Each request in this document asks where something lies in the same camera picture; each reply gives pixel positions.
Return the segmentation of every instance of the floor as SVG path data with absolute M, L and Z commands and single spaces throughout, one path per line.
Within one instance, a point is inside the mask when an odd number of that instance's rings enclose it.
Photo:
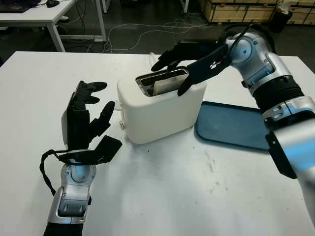
M 95 35 L 100 32 L 91 1 L 79 0 L 79 4 L 84 9 L 87 3 L 85 33 Z M 208 24 L 198 12 L 196 2 L 191 0 L 191 13 L 183 15 L 179 0 L 147 0 L 135 7 L 125 7 L 120 0 L 112 0 L 108 13 L 104 14 L 111 43 L 64 41 L 64 46 L 67 52 L 161 54 L 182 39 L 217 39 L 226 25 Z M 70 21 L 78 19 L 76 8 L 70 9 L 67 16 Z M 59 24 L 58 30 L 82 33 L 82 23 L 78 19 L 70 24 Z M 315 27 L 286 26 L 281 33 L 273 34 L 273 38 L 279 55 L 299 56 L 315 73 Z M 14 28 L 8 35 L 0 36 L 0 57 L 5 61 L 15 51 L 56 50 L 47 30 Z

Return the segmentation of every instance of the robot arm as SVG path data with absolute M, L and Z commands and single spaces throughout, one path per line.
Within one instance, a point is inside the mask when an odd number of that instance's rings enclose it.
M 92 201 L 90 185 L 96 176 L 96 165 L 110 162 L 122 145 L 119 140 L 105 135 L 95 150 L 88 149 L 92 139 L 100 136 L 110 126 L 114 102 L 107 103 L 100 117 L 91 123 L 89 111 L 86 110 L 86 104 L 99 101 L 91 96 L 92 92 L 100 91 L 106 86 L 106 83 L 86 84 L 80 81 L 62 116 L 63 142 L 67 150 L 50 150 L 42 157 L 40 170 L 54 195 L 45 236 L 82 235 L 88 205 Z M 64 163 L 61 187 L 57 191 L 53 189 L 44 169 L 44 161 L 50 154 Z
M 246 32 L 249 28 L 262 31 L 269 46 L 259 34 Z M 243 77 L 242 85 L 250 91 L 263 112 L 265 125 L 270 131 L 266 136 L 269 152 L 279 172 L 298 178 L 315 225 L 315 103 L 302 93 L 276 54 L 270 34 L 260 25 L 249 25 L 239 34 L 228 30 L 218 41 L 209 42 L 208 47 L 190 44 L 186 54 L 181 54 L 181 60 L 197 61 L 187 66 L 189 77 L 179 87 L 178 95 L 184 94 L 191 85 L 218 75 L 230 65 L 235 67 Z M 202 52 L 199 53 L 202 57 L 192 58 L 195 54 L 192 50 Z M 181 60 L 174 60 L 173 55 L 174 51 L 165 52 L 152 70 L 178 65 Z

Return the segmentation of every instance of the black bin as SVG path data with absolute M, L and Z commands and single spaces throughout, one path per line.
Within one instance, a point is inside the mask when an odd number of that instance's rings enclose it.
M 269 30 L 272 33 L 280 33 L 288 20 L 292 17 L 292 12 L 289 11 L 288 15 L 275 11 L 275 14 L 270 22 Z

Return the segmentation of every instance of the toaster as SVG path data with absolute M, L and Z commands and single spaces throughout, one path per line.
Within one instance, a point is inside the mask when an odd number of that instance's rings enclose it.
M 177 67 L 117 82 L 115 109 L 121 111 L 121 128 L 133 143 L 148 143 L 194 125 L 207 84 L 193 85 L 179 97 L 177 88 L 188 74 L 185 67 Z

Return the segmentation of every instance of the dark blue plastic tray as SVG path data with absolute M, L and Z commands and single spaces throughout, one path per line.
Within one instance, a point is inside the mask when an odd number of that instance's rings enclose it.
M 195 130 L 204 140 L 268 150 L 259 109 L 202 102 Z

